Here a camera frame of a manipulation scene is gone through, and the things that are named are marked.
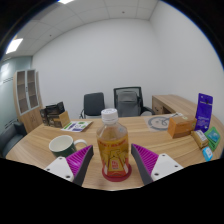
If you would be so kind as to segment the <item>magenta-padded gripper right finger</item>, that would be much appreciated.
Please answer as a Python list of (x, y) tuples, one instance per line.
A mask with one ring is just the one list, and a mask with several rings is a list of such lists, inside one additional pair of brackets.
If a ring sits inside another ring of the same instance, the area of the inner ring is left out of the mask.
[(131, 145), (143, 184), (148, 185), (182, 169), (182, 166), (166, 153), (156, 154), (137, 144)]

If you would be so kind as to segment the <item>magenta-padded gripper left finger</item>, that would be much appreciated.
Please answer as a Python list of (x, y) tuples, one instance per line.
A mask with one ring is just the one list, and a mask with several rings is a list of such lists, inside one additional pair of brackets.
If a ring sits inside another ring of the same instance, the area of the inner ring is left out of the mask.
[(59, 156), (45, 171), (81, 186), (93, 155), (93, 146), (89, 145), (68, 157)]

